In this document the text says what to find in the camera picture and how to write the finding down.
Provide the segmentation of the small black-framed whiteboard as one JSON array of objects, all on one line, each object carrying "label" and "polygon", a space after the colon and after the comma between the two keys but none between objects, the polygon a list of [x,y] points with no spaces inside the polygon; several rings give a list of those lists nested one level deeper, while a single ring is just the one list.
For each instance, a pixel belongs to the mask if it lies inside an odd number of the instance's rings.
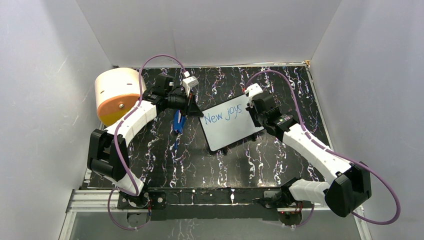
[{"label": "small black-framed whiteboard", "polygon": [[241,94],[202,111],[201,129],[210,155],[264,130],[246,110],[249,98]]}]

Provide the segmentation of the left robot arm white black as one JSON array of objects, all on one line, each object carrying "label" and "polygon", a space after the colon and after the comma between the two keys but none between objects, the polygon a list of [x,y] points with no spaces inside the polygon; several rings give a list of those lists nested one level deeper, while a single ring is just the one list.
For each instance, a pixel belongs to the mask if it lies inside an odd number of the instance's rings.
[{"label": "left robot arm white black", "polygon": [[154,85],[143,91],[128,113],[111,126],[95,129],[90,135],[88,169],[129,195],[130,202],[137,208],[147,206],[150,198],[143,191],[144,182],[129,169],[129,143],[143,127],[167,109],[178,111],[182,118],[203,116],[193,90],[199,81],[188,72],[185,75],[182,82],[167,74],[157,75]]}]

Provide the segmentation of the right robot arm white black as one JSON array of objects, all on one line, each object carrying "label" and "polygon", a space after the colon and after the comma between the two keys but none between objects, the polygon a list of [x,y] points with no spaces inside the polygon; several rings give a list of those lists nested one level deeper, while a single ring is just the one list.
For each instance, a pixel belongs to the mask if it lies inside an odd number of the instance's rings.
[{"label": "right robot arm white black", "polygon": [[324,181],[293,178],[281,187],[275,199],[288,207],[308,201],[328,206],[346,217],[372,196],[370,173],[356,163],[330,154],[330,148],[302,129],[295,111],[282,113],[267,92],[249,90],[246,110],[256,127],[291,147],[315,167]]}]

